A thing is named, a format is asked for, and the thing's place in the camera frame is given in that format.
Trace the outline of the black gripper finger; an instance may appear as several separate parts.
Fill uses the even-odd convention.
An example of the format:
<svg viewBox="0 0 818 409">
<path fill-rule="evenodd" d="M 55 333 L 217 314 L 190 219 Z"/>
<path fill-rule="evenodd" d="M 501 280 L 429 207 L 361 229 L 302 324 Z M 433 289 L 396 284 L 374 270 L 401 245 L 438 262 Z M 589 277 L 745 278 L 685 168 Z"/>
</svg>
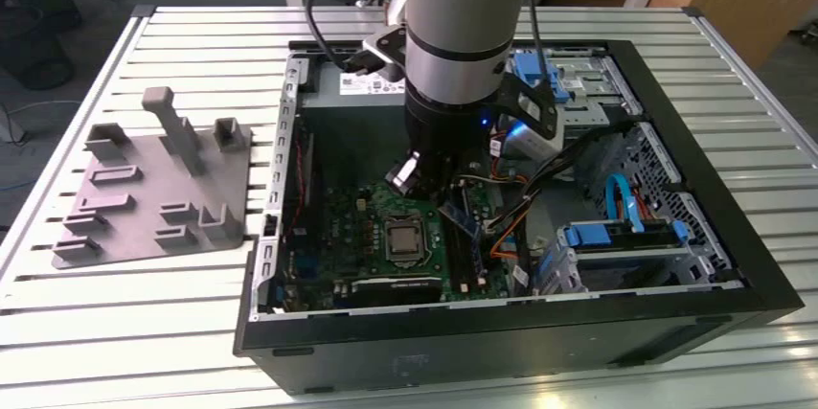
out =
<svg viewBox="0 0 818 409">
<path fill-rule="evenodd" d="M 389 187 L 400 196 L 422 195 L 421 154 L 413 151 L 408 160 L 397 165 L 385 176 Z"/>
</svg>

